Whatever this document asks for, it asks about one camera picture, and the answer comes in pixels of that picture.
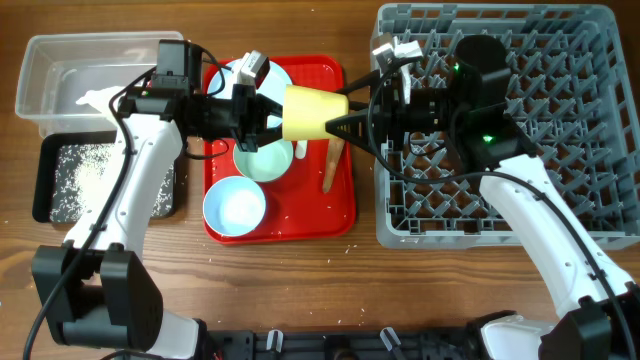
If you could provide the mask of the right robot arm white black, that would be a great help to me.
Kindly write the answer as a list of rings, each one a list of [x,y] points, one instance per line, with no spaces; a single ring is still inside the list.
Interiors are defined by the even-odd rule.
[[[390,42],[374,52],[377,70],[358,81],[370,99],[332,120],[326,131],[379,155],[414,132],[440,132],[456,170],[508,223],[534,262],[558,320],[545,324],[513,311],[467,327],[472,359],[635,359],[639,287],[596,244],[554,187],[535,145],[506,111],[511,70],[506,50],[488,35],[460,40],[448,85],[415,89],[408,67],[417,46],[400,54]]]

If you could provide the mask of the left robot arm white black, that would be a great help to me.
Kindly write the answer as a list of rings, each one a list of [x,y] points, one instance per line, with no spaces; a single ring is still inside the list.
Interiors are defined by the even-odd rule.
[[[117,91],[107,107],[117,132],[105,186],[58,246],[39,247],[31,272],[41,301],[36,326],[60,345],[104,348],[110,357],[212,359],[205,322],[167,310],[142,262],[145,233],[169,167],[190,137],[233,139],[254,152],[282,133],[267,124],[281,106],[259,93],[268,58],[253,51],[221,86],[201,88],[213,55],[163,40],[157,63]]]

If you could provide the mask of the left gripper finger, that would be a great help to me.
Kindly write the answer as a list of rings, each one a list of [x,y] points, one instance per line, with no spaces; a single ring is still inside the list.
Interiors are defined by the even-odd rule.
[[[258,118],[261,120],[266,120],[269,116],[281,118],[283,116],[283,106],[263,94],[258,94],[257,113]]]
[[[264,131],[256,134],[249,134],[247,138],[247,149],[258,150],[260,147],[264,147],[271,143],[274,143],[282,138],[282,128],[274,127],[267,128]]]

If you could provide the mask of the yellow cup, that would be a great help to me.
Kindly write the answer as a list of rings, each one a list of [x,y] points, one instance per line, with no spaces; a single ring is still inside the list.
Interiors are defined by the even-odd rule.
[[[287,85],[282,113],[282,137],[286,141],[335,138],[325,129],[328,121],[349,112],[345,95]]]

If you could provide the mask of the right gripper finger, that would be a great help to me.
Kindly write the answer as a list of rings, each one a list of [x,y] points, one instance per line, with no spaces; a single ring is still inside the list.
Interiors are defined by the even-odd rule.
[[[325,131],[337,138],[345,140],[352,145],[372,154],[370,137],[366,129],[367,113],[359,110],[328,120],[325,123]]]
[[[350,93],[356,90],[377,85],[379,80],[380,80],[380,71],[374,70],[364,75],[363,77],[357,80],[354,80],[353,82],[338,89],[337,93],[342,95],[349,95]]]

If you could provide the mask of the green bowl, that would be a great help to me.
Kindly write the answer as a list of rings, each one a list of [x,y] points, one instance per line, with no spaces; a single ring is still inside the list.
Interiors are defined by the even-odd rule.
[[[243,176],[268,183],[282,177],[293,163],[294,148],[289,141],[278,140],[260,147],[257,152],[243,152],[234,147],[233,161]]]

